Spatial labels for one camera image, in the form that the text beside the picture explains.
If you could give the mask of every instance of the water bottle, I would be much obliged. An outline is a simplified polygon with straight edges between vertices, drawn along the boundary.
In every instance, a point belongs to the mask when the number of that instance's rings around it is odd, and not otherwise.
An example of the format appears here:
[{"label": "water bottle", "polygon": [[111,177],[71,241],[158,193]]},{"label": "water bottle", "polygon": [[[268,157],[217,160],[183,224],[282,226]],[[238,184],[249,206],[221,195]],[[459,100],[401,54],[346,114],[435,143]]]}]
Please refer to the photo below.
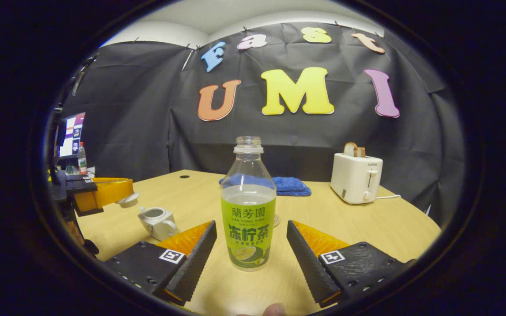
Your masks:
[{"label": "water bottle", "polygon": [[87,174],[87,157],[85,156],[85,148],[83,142],[79,142],[78,151],[79,174]]},{"label": "water bottle", "polygon": [[277,187],[261,161],[261,138],[236,142],[235,162],[220,183],[225,240],[233,266],[255,271],[269,260]]}]

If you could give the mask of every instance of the toaster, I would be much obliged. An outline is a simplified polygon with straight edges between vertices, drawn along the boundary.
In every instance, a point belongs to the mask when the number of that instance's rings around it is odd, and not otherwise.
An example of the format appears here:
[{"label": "toaster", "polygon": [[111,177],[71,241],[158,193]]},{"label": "toaster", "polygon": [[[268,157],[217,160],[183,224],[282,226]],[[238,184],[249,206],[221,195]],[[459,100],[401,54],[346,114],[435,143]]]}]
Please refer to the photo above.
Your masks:
[{"label": "toaster", "polygon": [[349,204],[374,202],[380,186],[382,164],[380,158],[335,154],[331,188]]}]

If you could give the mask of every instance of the monitor screen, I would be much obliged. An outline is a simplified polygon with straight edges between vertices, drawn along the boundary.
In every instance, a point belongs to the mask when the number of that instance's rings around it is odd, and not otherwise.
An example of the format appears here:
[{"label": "monitor screen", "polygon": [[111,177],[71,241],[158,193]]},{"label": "monitor screen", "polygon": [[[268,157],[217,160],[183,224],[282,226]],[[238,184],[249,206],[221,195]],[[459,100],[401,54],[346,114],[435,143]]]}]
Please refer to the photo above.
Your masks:
[{"label": "monitor screen", "polygon": [[69,116],[65,121],[64,143],[60,146],[60,157],[78,154],[81,129],[85,112]]}]

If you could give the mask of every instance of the blue towel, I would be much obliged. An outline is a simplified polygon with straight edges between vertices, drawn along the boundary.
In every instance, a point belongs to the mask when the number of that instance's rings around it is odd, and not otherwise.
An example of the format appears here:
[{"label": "blue towel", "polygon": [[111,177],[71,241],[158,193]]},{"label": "blue towel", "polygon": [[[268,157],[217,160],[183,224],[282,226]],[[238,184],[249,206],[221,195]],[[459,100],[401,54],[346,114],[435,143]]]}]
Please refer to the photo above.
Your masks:
[{"label": "blue towel", "polygon": [[[241,183],[241,174],[234,174],[229,178],[229,183],[231,185],[237,185]],[[272,183],[267,179],[257,178],[255,176],[243,176],[244,182],[250,184],[259,184],[260,186],[265,187],[273,187]],[[297,178],[293,178],[291,176],[282,177],[275,176],[273,178],[277,186],[277,195],[287,195],[287,196],[310,196],[311,190],[308,188],[303,182],[298,180]]]}]

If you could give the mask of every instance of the wooden table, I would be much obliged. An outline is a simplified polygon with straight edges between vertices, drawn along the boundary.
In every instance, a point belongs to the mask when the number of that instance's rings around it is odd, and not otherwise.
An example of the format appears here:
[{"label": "wooden table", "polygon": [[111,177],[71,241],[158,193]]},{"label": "wooden table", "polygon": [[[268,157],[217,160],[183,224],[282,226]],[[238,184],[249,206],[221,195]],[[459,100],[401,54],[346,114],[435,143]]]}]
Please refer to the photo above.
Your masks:
[{"label": "wooden table", "polygon": [[[366,241],[401,262],[419,257],[440,233],[422,211],[402,198],[350,205],[330,188],[329,182],[309,182],[309,197],[277,196],[275,227],[267,266],[256,272],[233,268],[225,246],[218,180],[223,175],[182,170],[134,183],[138,204],[104,207],[104,212],[78,218],[86,239],[107,260],[133,244],[151,238],[138,220],[139,207],[170,210],[180,231],[216,220],[217,240],[190,302],[185,308],[203,315],[240,313],[261,315],[269,304],[282,302],[287,314],[305,315],[321,310],[286,239],[290,219],[302,222],[348,244]],[[378,196],[394,195],[380,187]]]}]

